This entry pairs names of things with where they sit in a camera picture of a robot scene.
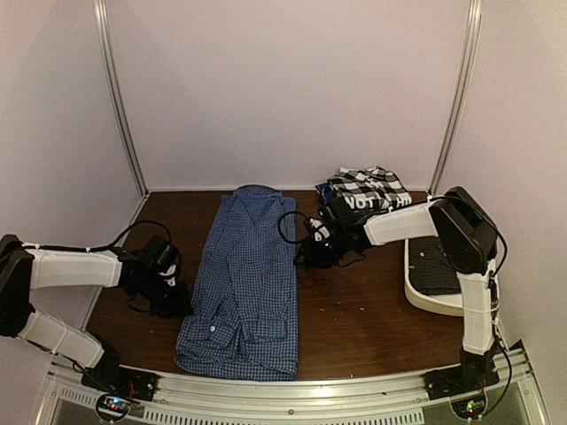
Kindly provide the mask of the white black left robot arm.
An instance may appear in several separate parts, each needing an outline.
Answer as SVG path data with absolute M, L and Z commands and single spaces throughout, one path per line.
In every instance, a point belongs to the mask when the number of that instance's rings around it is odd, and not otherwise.
M 127 386 L 119 354 L 87 331 L 39 311 L 33 290 L 92 286 L 121 288 L 131 299 L 144 298 L 154 317 L 191 313 L 190 291 L 180 278 L 181 253 L 170 239 L 152 236 L 140 249 L 115 244 L 65 247 L 1 239 L 1 335 L 20 338 L 74 363 L 87 384 L 118 393 Z

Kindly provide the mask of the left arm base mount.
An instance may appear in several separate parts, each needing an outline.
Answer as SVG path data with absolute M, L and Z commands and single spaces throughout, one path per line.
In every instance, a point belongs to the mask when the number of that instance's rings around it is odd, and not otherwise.
M 118 366 L 108 374 L 91 368 L 80 368 L 83 386 L 122 398 L 153 401 L 158 376 L 129 367 Z

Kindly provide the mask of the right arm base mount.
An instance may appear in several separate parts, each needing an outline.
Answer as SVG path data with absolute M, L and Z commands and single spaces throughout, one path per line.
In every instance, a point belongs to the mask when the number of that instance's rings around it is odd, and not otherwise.
M 458 365 L 427 372 L 424 375 L 424 382 L 429 400 L 435 400 L 479 391 L 482 385 L 499 383 L 500 377 L 492 370 L 479 375 L 472 369 Z

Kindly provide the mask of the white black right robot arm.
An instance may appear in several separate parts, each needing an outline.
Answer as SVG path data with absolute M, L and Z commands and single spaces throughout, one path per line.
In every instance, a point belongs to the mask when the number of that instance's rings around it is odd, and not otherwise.
M 474 390 L 488 378 L 497 347 L 500 293 L 498 273 L 505 258 L 497 246 L 504 242 L 499 229 L 463 187 L 421 203 L 372 214 L 352 212 L 338 198 L 306 217 L 307 235 L 296 241 L 295 258 L 305 268 L 331 268 L 353 251 L 402 240 L 434 237 L 460 285 L 463 337 L 460 364 L 454 383 L 460 390 Z

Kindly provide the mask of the blue checked long sleeve shirt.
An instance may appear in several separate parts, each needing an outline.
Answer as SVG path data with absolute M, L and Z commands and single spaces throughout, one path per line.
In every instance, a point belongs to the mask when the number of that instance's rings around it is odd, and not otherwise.
M 175 364 L 193 375 L 257 382 L 298 376 L 296 201 L 261 185 L 221 199 L 198 266 Z

